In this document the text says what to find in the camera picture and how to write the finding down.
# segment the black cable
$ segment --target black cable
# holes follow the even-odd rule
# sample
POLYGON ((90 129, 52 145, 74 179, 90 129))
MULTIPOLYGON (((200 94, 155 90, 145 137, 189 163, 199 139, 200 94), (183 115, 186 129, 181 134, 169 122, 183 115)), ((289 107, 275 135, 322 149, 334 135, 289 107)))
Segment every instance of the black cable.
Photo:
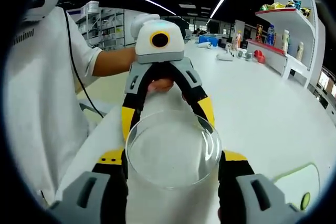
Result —
POLYGON ((73 70, 75 71, 75 74, 76 74, 76 77, 86 95, 86 97, 88 98, 89 102, 91 103, 92 107, 95 109, 95 111, 101 116, 101 118, 104 118, 104 116, 97 110, 97 108, 93 105, 93 102, 91 101, 88 93, 86 92, 86 89, 84 87, 84 84, 83 82, 81 81, 81 79, 79 78, 79 75, 78 75, 78 72, 77 72, 77 69, 76 69, 76 66, 75 66, 75 61, 74 61, 74 57, 72 55, 72 45, 71 45, 71 35, 70 35, 70 28, 69 28, 69 19, 68 19, 68 15, 67 15, 67 12, 63 9, 64 11, 64 15, 65 15, 65 20, 67 22, 67 30, 68 30, 68 37, 69 37, 69 50, 70 50, 70 57, 71 57, 71 62, 72 62, 72 66, 73 66, 73 70))

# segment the ceiling light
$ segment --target ceiling light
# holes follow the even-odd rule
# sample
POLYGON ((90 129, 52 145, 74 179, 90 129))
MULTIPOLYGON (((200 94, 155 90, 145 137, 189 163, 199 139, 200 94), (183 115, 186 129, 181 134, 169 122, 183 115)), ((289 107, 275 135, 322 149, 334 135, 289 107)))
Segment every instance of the ceiling light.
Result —
POLYGON ((216 8, 214 9, 214 11, 212 12, 210 18, 212 18, 212 17, 215 15, 216 11, 218 10, 218 8, 221 6, 221 4, 222 4, 223 2, 224 2, 224 0, 220 0, 220 1, 218 2, 217 6, 216 6, 216 8))
POLYGON ((162 8, 162 9, 166 10, 167 12, 170 12, 170 13, 176 15, 176 13, 172 12, 171 10, 168 10, 167 8, 164 8, 163 6, 157 4, 156 2, 153 2, 153 1, 150 1, 150 0, 145 0, 145 1, 147 1, 147 2, 149 2, 151 4, 153 4, 153 5, 156 5, 156 6, 160 7, 160 8, 162 8))
POLYGON ((196 9, 196 5, 179 4, 181 8, 196 9))

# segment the metal shelving rack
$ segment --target metal shelving rack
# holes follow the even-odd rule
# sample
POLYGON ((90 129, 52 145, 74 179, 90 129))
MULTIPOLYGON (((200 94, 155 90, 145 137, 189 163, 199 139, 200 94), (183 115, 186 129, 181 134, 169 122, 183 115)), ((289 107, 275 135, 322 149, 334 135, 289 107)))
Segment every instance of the metal shelving rack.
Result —
POLYGON ((90 47, 106 51, 125 47, 123 9, 100 7, 83 15, 76 24, 90 47))

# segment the hand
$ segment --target hand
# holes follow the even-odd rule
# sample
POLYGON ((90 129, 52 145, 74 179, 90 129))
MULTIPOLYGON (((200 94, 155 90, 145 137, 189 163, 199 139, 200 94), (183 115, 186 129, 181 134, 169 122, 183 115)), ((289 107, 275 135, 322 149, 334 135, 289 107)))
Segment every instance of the hand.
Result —
POLYGON ((153 81, 148 86, 148 92, 158 91, 158 92, 167 92, 174 86, 174 82, 170 79, 160 79, 157 81, 153 81))

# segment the white t-shirt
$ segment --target white t-shirt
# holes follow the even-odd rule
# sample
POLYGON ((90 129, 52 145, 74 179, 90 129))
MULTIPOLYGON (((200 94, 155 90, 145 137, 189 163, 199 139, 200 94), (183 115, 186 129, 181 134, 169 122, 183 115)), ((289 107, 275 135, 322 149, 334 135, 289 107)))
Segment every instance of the white t-shirt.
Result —
MULTIPOLYGON (((69 17, 72 53, 83 82, 99 48, 89 48, 69 17)), ((73 82, 65 15, 55 7, 18 32, 5 67, 4 108, 9 146, 31 192, 50 203, 68 166, 89 135, 73 82)))

